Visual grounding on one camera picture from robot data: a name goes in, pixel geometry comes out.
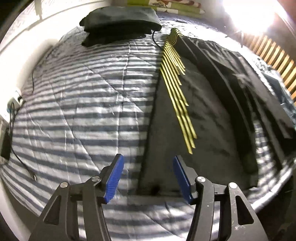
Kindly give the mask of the black yellow striped garment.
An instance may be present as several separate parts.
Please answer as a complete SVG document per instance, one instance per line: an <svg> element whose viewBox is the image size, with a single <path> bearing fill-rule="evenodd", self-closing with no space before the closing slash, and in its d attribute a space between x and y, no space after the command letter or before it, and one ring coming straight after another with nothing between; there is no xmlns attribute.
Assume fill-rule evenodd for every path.
<svg viewBox="0 0 296 241"><path fill-rule="evenodd" d="M214 183L257 186L255 121L277 167L295 157L292 120L246 59L173 28L164 46L138 193L177 196L177 155Z"/></svg>

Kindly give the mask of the striped blue white bedspread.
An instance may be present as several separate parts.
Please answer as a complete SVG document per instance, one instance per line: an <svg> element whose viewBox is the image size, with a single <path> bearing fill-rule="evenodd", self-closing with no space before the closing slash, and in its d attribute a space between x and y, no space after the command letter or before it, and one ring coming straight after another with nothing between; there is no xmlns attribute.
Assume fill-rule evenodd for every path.
<svg viewBox="0 0 296 241"><path fill-rule="evenodd" d="M16 115L13 153L1 168L12 195L40 215L58 185L78 184L98 174L120 153L125 165L115 197L104 207L113 240L183 240L193 208L177 196L138 193L149 125L166 40L173 28L191 39L212 41L239 53L260 73L257 58L223 33L196 22L161 17L150 37L83 47L81 27L67 33L37 65L34 87ZM255 121L259 180L241 189L255 210L281 189L295 158L277 167L261 124Z"/></svg>

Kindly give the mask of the light blue denim jeans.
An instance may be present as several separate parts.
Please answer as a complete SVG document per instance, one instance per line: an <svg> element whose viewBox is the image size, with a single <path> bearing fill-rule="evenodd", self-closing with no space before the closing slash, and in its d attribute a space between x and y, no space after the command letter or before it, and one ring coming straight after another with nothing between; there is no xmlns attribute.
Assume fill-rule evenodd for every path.
<svg viewBox="0 0 296 241"><path fill-rule="evenodd" d="M295 105L288 93L280 74L274 70L270 65L264 62L260 57L257 58L257 67L261 70L269 85L273 89L276 97L278 98L281 106L288 110L292 115L295 114Z"/></svg>

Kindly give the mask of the folded dark clothes stack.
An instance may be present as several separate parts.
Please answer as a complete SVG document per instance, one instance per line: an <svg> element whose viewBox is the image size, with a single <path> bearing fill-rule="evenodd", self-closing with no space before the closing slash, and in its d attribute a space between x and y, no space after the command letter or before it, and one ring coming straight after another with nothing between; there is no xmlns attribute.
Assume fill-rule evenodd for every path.
<svg viewBox="0 0 296 241"><path fill-rule="evenodd" d="M82 46L144 38L162 29L155 10L143 6L107 6L95 9L79 25L88 33Z"/></svg>

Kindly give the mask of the stacked folded blankets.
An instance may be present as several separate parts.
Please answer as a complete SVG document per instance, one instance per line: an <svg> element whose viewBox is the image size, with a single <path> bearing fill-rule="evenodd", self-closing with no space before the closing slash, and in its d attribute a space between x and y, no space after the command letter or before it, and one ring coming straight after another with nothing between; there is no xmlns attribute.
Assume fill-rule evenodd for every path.
<svg viewBox="0 0 296 241"><path fill-rule="evenodd" d="M158 0L129 0L128 5L133 6L150 6L157 11L169 10L169 13L181 14L204 14L201 3L198 1L158 1Z"/></svg>

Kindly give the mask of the wall power socket plug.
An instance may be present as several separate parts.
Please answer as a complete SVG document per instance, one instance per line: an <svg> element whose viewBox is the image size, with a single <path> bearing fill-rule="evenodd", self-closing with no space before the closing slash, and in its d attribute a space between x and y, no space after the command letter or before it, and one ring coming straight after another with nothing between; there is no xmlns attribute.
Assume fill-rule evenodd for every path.
<svg viewBox="0 0 296 241"><path fill-rule="evenodd" d="M11 110L12 110L12 108L15 111L19 110L22 107L23 103L24 103L24 99L22 97L22 92L19 89L17 89L13 93L12 97L10 98L10 100L8 101L8 104L7 104L7 112L10 113Z"/></svg>

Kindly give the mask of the wooden slatted bed rail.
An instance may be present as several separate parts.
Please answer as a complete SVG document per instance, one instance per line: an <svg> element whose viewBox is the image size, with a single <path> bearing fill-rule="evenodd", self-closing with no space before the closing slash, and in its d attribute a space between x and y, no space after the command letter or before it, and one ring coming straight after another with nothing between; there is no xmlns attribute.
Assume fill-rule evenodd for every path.
<svg viewBox="0 0 296 241"><path fill-rule="evenodd" d="M285 87L295 101L295 59L267 35L245 34L242 42L281 75Z"/></svg>

